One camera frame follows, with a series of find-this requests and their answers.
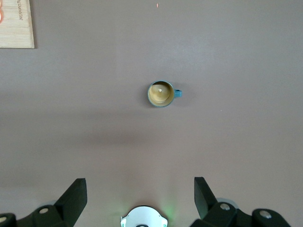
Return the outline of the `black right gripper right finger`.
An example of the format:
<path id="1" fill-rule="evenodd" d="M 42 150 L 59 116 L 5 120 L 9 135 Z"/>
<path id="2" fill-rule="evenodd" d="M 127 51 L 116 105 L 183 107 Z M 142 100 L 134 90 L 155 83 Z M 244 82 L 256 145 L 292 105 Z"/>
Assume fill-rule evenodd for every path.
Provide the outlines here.
<path id="1" fill-rule="evenodd" d="M 194 178 L 194 200 L 200 216 L 191 227 L 289 227 L 276 211 L 255 209 L 248 215 L 231 203 L 219 202 L 205 178 Z"/>

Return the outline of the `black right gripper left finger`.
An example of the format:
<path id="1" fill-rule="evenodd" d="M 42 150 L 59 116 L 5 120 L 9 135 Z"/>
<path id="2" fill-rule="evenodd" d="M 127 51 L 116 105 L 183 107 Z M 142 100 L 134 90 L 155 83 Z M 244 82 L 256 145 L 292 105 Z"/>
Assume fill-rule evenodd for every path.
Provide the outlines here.
<path id="1" fill-rule="evenodd" d="M 87 204 L 86 179 L 77 178 L 53 204 L 44 205 L 17 220 L 13 213 L 1 213 L 2 227 L 72 227 Z"/>

